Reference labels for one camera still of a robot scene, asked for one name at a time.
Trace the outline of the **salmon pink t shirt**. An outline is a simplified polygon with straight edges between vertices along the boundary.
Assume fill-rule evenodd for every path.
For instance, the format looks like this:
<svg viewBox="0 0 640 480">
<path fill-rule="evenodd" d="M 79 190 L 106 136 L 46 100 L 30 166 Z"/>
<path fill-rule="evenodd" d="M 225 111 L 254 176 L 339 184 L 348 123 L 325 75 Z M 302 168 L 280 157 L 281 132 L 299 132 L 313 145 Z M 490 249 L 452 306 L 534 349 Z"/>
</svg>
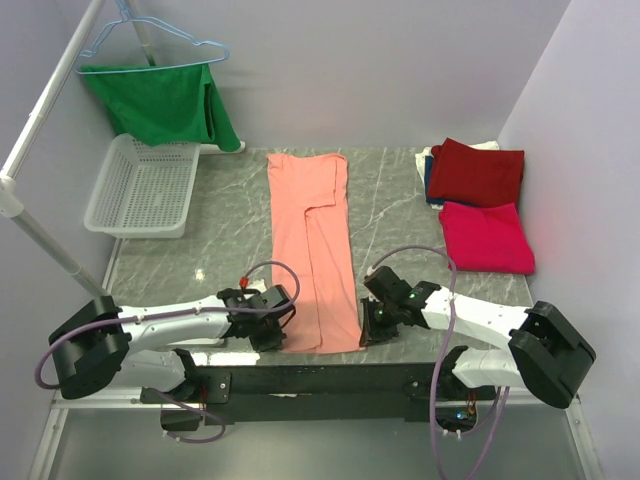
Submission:
<svg viewBox="0 0 640 480">
<path fill-rule="evenodd" d="M 337 153 L 267 155 L 272 258 L 299 278 L 288 353 L 360 349 L 361 327 L 348 226 L 348 163 Z"/>
</svg>

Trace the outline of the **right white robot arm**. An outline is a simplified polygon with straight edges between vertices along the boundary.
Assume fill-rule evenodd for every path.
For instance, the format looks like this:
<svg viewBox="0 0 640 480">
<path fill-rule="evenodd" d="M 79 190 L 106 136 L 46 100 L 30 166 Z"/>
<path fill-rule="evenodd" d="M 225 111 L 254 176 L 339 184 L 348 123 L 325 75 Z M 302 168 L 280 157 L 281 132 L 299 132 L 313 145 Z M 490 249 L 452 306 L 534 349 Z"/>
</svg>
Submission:
<svg viewBox="0 0 640 480">
<path fill-rule="evenodd" d="M 566 409 L 596 360 L 595 350 L 552 304 L 507 306 L 421 282 L 380 300 L 362 299 L 365 346 L 398 334 L 400 325 L 485 343 L 456 346 L 440 360 L 438 389 L 460 399 L 472 389 L 525 389 L 544 404 Z"/>
</svg>

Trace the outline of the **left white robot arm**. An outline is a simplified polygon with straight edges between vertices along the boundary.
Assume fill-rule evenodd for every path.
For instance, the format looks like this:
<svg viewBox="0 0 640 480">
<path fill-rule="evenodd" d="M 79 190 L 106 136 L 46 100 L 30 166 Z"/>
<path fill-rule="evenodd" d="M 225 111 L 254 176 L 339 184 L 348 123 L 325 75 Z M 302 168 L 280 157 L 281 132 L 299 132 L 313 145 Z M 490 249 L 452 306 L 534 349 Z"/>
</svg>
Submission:
<svg viewBox="0 0 640 480">
<path fill-rule="evenodd" d="M 156 307 L 119 306 L 110 296 L 91 300 L 49 337 L 57 390 L 66 400 L 109 386 L 156 389 L 179 402 L 204 382 L 191 340 L 247 338 L 257 352 L 281 348 L 283 326 L 296 307 L 281 285 L 227 288 L 199 300 Z"/>
</svg>

